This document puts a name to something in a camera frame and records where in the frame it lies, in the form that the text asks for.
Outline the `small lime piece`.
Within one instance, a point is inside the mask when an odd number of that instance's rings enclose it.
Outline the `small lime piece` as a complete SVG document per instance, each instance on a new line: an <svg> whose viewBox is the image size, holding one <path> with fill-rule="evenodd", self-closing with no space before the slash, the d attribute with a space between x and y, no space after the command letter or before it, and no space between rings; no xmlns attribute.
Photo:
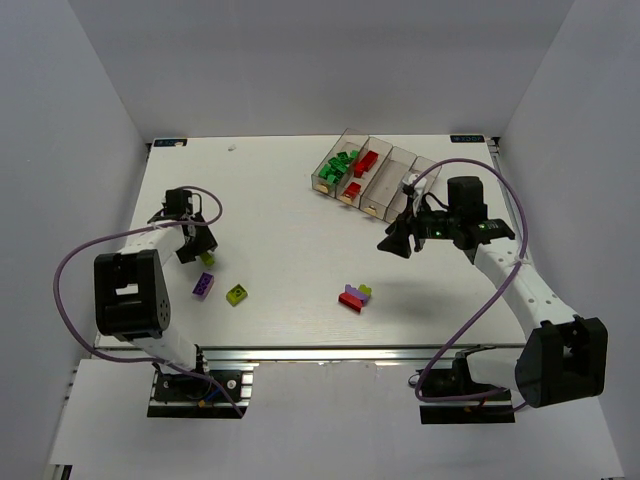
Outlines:
<svg viewBox="0 0 640 480"><path fill-rule="evenodd" d="M205 266L212 266L215 264L215 257L209 253L202 253L200 259Z"/></svg>

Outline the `lime small brick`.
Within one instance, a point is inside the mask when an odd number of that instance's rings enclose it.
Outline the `lime small brick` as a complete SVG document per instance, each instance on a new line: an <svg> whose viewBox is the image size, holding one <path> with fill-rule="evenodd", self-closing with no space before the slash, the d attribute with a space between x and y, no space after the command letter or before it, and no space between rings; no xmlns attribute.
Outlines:
<svg viewBox="0 0 640 480"><path fill-rule="evenodd" d="M358 287L358 290L359 290L361 293L363 293L364 295L366 295L367 297L370 297L370 296L371 296L371 294L372 294L372 289L371 289L369 286L365 285L365 284L361 284L361 285Z"/></svg>

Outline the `lime yellow brick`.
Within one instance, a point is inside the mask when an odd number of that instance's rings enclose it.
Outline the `lime yellow brick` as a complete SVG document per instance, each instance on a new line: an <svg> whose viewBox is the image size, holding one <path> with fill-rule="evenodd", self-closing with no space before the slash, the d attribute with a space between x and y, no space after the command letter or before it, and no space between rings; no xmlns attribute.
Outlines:
<svg viewBox="0 0 640 480"><path fill-rule="evenodd" d="M226 296L225 296L227 302L233 307L237 306L239 303L244 301L247 297L248 297L248 292L241 284L236 284L226 293Z"/></svg>

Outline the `red brick with green top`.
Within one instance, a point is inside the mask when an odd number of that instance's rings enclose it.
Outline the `red brick with green top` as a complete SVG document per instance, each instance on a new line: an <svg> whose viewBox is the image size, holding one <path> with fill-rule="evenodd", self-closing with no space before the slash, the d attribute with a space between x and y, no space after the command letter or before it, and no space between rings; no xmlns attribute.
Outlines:
<svg viewBox="0 0 640 480"><path fill-rule="evenodd" d="M353 200L357 197L357 195L360 193L361 190L361 185L357 182L351 182L347 188L344 190L343 195L350 199Z"/></svg>

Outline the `lilac purple brick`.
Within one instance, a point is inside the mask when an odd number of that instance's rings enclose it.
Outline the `lilac purple brick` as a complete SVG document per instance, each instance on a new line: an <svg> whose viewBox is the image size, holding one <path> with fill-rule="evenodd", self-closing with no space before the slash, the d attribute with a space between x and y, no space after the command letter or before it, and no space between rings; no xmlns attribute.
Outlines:
<svg viewBox="0 0 640 480"><path fill-rule="evenodd" d="M345 289L344 289L344 291L345 291L345 292L347 292L347 293L350 293L350 294L352 294L352 295L354 295L354 296L356 296L357 298L359 298L360 300L362 300L362 301L363 301L363 304L364 304L364 305L366 305L366 304L368 303L368 301L370 300L371 296L370 296L370 297L367 297L366 295L364 295L363 293L361 293L361 292L358 290L358 287L354 287L354 286L352 286L351 284L346 284L346 285L345 285Z"/></svg>

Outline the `green long brick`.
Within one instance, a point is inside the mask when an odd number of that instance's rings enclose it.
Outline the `green long brick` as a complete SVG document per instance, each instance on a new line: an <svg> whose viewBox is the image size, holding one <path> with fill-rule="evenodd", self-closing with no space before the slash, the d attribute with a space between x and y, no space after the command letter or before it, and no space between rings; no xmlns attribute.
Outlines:
<svg viewBox="0 0 640 480"><path fill-rule="evenodd" d="M340 153L329 160L331 168L341 172L347 171L350 163L351 159L349 156L345 156L343 153Z"/></svg>

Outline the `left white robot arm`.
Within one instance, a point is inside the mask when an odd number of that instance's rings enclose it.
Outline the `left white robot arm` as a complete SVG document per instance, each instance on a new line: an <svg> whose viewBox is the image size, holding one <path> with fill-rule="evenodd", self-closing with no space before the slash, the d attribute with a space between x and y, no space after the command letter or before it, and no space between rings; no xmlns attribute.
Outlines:
<svg viewBox="0 0 640 480"><path fill-rule="evenodd" d="M130 343L153 357L163 372L204 372L199 347L171 323L163 267L211 263L218 243L204 219L205 191L185 186L165 192L148 227L115 253L94 260L96 324L103 336Z"/></svg>

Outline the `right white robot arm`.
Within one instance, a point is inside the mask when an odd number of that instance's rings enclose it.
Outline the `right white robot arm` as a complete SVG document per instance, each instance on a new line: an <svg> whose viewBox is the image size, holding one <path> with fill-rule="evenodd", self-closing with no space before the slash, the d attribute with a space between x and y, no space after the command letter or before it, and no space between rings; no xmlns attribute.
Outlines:
<svg viewBox="0 0 640 480"><path fill-rule="evenodd" d="M470 396L493 390L518 392L540 408L604 390L608 332L597 317L585 318L564 303L524 259L524 242L502 219L491 219L476 176L447 182L448 204L434 210L426 183L415 174L402 181L407 205L386 229L378 248L409 258L427 240L450 240L495 286L515 316L526 343L521 348L479 346L458 353L448 383L419 384L423 398Z"/></svg>

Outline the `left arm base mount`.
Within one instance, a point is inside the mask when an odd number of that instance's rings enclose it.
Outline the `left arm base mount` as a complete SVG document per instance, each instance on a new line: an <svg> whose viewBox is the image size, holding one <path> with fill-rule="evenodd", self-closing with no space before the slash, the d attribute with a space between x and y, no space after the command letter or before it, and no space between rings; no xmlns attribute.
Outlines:
<svg viewBox="0 0 640 480"><path fill-rule="evenodd" d="M251 398L253 367L209 361L199 353L194 378L155 366L147 417L156 419L240 419Z"/></svg>

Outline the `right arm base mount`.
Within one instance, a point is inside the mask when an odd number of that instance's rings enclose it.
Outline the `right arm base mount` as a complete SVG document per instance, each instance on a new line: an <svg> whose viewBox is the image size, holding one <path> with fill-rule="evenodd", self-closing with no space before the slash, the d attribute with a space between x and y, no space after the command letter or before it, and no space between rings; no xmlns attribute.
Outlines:
<svg viewBox="0 0 640 480"><path fill-rule="evenodd" d="M409 387L420 386L420 395L435 399L421 400L422 425L489 425L515 422L514 405L508 390L471 379L467 357L480 348L457 352L449 362L438 361L419 385L417 370L408 380Z"/></svg>

